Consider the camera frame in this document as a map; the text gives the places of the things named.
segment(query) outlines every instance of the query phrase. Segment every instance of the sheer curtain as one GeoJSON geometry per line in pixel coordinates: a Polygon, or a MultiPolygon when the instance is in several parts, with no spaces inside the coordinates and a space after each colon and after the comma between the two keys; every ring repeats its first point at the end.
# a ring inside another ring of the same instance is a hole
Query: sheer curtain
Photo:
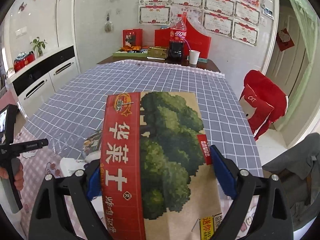
{"type": "Polygon", "coordinates": [[[299,105],[300,99],[308,83],[314,63],[314,54],[318,39],[318,20],[317,14],[309,4],[308,0],[289,0],[294,13],[298,19],[299,27],[306,47],[306,54],[309,64],[303,74],[301,82],[296,92],[290,96],[289,106],[286,115],[281,119],[279,128],[281,129],[290,119],[293,111],[299,105]]]}

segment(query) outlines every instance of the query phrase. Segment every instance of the soda bottle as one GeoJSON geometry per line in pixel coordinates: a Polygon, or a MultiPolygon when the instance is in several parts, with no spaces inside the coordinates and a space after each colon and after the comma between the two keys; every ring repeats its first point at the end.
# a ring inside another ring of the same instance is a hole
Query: soda bottle
{"type": "Polygon", "coordinates": [[[186,13],[178,14],[179,20],[170,27],[168,58],[179,62],[183,58],[184,38],[187,36],[186,13]]]}

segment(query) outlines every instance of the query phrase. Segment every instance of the human hand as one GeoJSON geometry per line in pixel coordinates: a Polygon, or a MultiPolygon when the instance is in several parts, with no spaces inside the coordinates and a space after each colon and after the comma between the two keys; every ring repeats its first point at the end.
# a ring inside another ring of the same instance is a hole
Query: human hand
{"type": "MultiPolygon", "coordinates": [[[[7,173],[7,170],[5,168],[0,167],[0,177],[3,179],[9,179],[9,175],[7,173]]],[[[16,186],[18,191],[21,191],[23,189],[23,165],[20,163],[19,171],[14,176],[14,185],[16,186]]]]}

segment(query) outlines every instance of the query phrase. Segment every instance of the table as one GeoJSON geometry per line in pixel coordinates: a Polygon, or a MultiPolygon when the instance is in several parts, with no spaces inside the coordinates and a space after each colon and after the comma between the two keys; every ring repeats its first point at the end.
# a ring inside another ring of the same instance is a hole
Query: table
{"type": "MultiPolygon", "coordinates": [[[[157,59],[147,59],[146,57],[108,57],[104,60],[102,60],[101,62],[99,62],[98,64],[106,64],[106,63],[111,63],[111,62],[116,62],[119,60],[126,60],[126,59],[134,59],[134,60],[140,60],[140,61],[152,61],[152,62],[160,62],[160,63],[169,63],[169,64],[177,64],[177,62],[171,61],[170,59],[166,59],[166,60],[157,60],[157,59]]],[[[208,59],[207,63],[204,62],[198,62],[197,65],[192,65],[189,64],[189,61],[184,59],[182,60],[180,63],[178,63],[182,66],[190,66],[190,67],[197,67],[197,68],[201,68],[201,69],[206,69],[206,70],[211,70],[214,72],[221,72],[218,67],[216,66],[216,64],[208,59]]]]}
{"type": "MultiPolygon", "coordinates": [[[[84,140],[102,127],[107,96],[123,92],[194,92],[208,143],[215,144],[240,169],[247,169],[254,176],[263,176],[250,126],[223,75],[202,69],[165,65],[155,67],[146,63],[133,64],[132,61],[97,65],[72,79],[41,106],[25,125],[25,132],[29,136],[26,138],[47,138],[51,150],[44,152],[42,149],[41,154],[31,153],[23,159],[26,185],[21,194],[30,209],[36,188],[44,177],[42,173],[47,170],[56,173],[62,157],[83,159],[84,140]]],[[[223,193],[220,194],[224,214],[231,202],[223,193]]],[[[73,210],[73,215],[70,215],[73,223],[76,221],[74,216],[73,210]]],[[[23,213],[22,219],[23,227],[28,228],[28,214],[23,213]]]]}

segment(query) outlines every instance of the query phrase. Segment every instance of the finger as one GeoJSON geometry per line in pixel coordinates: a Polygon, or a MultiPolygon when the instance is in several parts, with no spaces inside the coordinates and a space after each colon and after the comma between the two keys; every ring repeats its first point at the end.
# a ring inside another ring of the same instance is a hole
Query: finger
{"type": "Polygon", "coordinates": [[[5,168],[0,167],[0,177],[4,179],[9,179],[9,175],[5,168]]]}
{"type": "Polygon", "coordinates": [[[14,180],[23,179],[23,171],[18,171],[17,174],[14,176],[14,180]]]}
{"type": "Polygon", "coordinates": [[[14,182],[14,185],[16,186],[17,190],[22,190],[23,189],[23,183],[24,179],[20,179],[14,182]]]}

